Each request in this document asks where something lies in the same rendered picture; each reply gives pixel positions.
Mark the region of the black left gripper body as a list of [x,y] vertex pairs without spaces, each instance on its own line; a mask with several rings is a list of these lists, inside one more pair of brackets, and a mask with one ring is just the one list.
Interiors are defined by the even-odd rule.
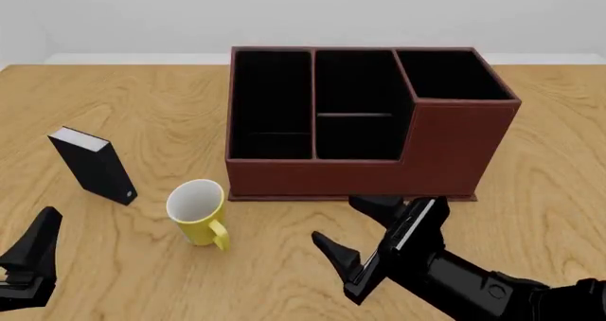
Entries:
[[56,287],[54,266],[41,272],[24,269],[4,269],[0,279],[0,312],[44,307]]

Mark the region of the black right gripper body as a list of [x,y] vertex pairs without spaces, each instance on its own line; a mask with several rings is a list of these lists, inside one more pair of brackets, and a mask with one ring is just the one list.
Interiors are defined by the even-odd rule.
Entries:
[[377,248],[352,282],[344,283],[344,292],[360,305],[385,278],[410,276],[425,269],[427,259],[444,248],[440,227],[449,217],[444,196],[416,198],[406,203],[402,215],[385,229]]

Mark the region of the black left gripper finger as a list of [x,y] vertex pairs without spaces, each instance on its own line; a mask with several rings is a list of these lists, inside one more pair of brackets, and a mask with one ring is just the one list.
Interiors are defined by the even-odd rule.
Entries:
[[56,275],[56,246],[62,214],[53,206],[39,212],[25,234],[0,256],[8,272]]

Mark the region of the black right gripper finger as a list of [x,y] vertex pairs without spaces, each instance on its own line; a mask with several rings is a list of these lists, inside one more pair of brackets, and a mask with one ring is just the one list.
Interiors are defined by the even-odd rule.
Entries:
[[344,283],[352,282],[363,269],[360,252],[343,246],[321,232],[312,232],[312,242],[330,261]]
[[367,215],[384,228],[389,228],[406,208],[401,196],[391,195],[353,195],[348,197],[348,203],[353,209]]

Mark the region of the red-brown desk caddy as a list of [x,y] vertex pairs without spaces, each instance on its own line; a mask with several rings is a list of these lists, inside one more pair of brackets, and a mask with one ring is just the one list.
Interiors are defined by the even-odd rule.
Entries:
[[473,201],[521,100],[471,47],[236,46],[231,201]]

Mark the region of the yellow and white mug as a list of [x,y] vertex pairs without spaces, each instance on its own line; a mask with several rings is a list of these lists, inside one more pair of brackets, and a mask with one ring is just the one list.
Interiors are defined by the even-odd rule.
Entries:
[[166,211],[187,240],[195,246],[216,245],[230,248],[230,236],[224,226],[223,188],[215,181],[196,179],[177,187],[168,197]]

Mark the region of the black book with white pages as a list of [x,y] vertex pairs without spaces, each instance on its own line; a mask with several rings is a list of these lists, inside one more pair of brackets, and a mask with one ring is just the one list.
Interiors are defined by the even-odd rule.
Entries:
[[137,197],[110,141],[69,127],[47,137],[83,189],[125,206]]

